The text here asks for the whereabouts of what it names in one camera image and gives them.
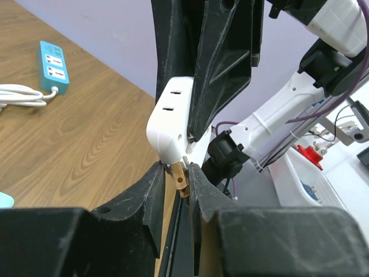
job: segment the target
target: red clamp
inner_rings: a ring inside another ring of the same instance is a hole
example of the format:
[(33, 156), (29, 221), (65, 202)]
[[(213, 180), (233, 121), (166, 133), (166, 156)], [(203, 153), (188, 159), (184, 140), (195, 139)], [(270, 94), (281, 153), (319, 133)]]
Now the red clamp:
[(314, 150), (313, 147), (309, 146), (307, 148), (303, 148), (301, 145), (298, 145), (298, 151), (302, 154), (306, 159), (311, 161), (317, 168), (323, 170), (323, 167), (319, 164), (319, 162), (323, 159), (321, 155)]

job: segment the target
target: teal power strip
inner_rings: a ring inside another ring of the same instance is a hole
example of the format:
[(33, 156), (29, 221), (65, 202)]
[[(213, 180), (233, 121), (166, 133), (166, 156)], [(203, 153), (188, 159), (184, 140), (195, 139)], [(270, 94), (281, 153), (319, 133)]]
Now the teal power strip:
[(40, 41), (37, 62), (41, 89), (51, 91), (52, 87), (57, 87), (58, 94), (65, 94), (69, 78), (63, 50), (49, 42)]

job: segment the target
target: electrical outlet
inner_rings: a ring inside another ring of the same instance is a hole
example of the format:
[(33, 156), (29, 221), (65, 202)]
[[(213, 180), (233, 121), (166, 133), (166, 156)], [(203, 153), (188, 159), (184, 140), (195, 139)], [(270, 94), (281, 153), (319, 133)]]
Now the electrical outlet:
[(65, 94), (69, 77), (63, 50), (59, 46), (41, 41), (37, 61), (41, 89), (50, 91), (52, 87), (58, 87), (58, 94)]
[(45, 55), (46, 61), (52, 65), (63, 67), (63, 61), (62, 59), (59, 59), (57, 57), (51, 56), (51, 55)]

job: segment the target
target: wood grain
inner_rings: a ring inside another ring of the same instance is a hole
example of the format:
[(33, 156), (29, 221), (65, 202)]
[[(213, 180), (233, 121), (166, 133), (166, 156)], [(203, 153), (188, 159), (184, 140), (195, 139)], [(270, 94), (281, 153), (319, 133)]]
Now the wood grain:
[[(145, 134), (153, 98), (13, 1), (0, 10), (1, 84), (38, 89), (40, 40), (63, 48), (70, 77), (47, 107), (0, 113), (0, 191), (15, 207), (105, 203), (158, 159)], [(175, 193), (168, 182), (162, 244)]]

